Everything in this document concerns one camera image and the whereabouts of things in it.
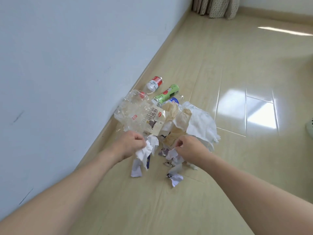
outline patterned curtain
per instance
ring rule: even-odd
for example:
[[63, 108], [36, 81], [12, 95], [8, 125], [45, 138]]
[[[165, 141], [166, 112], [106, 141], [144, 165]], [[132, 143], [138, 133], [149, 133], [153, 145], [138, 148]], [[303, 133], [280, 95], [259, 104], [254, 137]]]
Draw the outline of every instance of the patterned curtain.
[[239, 7], [239, 0], [194, 0], [193, 11], [209, 18], [233, 19]]

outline green can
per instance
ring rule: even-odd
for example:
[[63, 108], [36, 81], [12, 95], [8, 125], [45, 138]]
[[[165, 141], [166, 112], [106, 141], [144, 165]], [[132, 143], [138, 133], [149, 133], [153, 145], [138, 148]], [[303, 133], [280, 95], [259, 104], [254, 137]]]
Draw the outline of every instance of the green can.
[[162, 94], [157, 95], [152, 99], [152, 102], [159, 106], [163, 102], [170, 99], [172, 96], [176, 95], [179, 92], [179, 87], [176, 84], [172, 84], [166, 91], [164, 91]]

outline person's left hand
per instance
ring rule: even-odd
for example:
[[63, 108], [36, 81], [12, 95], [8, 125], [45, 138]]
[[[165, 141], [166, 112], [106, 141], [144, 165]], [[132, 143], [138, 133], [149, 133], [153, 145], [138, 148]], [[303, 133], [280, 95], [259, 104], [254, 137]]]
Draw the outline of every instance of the person's left hand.
[[134, 131], [127, 131], [112, 144], [112, 150], [118, 162], [121, 162], [145, 146], [146, 142], [141, 134]]

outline person's left arm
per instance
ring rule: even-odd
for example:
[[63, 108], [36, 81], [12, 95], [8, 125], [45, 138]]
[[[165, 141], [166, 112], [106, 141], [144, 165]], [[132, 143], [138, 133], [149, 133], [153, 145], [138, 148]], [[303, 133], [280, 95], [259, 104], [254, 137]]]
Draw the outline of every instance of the person's left arm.
[[145, 146], [142, 135], [133, 131], [125, 132], [87, 165], [3, 219], [0, 222], [0, 234], [67, 234], [108, 170]]

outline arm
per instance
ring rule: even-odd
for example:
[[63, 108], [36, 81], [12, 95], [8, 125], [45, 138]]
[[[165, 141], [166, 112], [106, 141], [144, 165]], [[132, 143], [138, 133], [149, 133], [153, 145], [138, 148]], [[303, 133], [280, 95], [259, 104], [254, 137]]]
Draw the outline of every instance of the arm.
[[313, 234], [311, 203], [236, 169], [195, 137], [180, 137], [176, 150], [216, 181], [255, 234]]
[[87, 165], [46, 189], [0, 222], [0, 234], [67, 234], [90, 194], [116, 163], [145, 147], [140, 134], [125, 132]]

